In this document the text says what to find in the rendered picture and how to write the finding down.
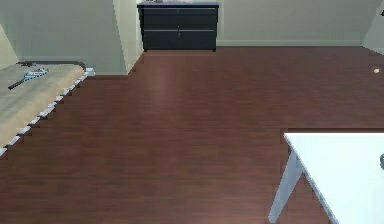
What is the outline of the beige bed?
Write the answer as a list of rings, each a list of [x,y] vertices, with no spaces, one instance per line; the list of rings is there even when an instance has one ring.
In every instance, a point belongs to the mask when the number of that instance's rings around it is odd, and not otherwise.
[[[27,72],[39,68],[49,72],[8,89]],[[20,142],[32,125],[52,112],[64,96],[94,75],[93,68],[64,63],[32,62],[30,67],[15,64],[0,69],[0,158],[12,145]]]

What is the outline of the black chest of drawers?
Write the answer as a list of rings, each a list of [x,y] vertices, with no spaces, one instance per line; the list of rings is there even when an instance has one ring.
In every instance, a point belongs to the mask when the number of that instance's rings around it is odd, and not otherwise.
[[[143,50],[217,48],[219,4],[154,0],[137,4]]]

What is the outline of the blue tennis racket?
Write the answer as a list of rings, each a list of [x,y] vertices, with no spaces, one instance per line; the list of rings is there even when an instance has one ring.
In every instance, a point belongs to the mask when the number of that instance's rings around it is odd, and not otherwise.
[[[9,90],[12,90],[14,88],[16,88],[17,86],[21,85],[22,83],[28,81],[28,80],[31,80],[31,79],[35,79],[35,78],[38,78],[38,77],[41,77],[45,74],[47,74],[49,72],[48,69],[36,69],[36,70],[32,70],[32,71],[29,71],[27,72],[23,78],[17,82],[15,82],[14,84],[10,85],[8,87]]]

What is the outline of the white table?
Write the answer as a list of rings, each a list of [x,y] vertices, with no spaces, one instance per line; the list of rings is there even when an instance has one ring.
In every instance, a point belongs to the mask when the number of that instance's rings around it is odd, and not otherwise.
[[[286,133],[291,148],[268,219],[304,175],[332,224],[384,224],[384,133]]]

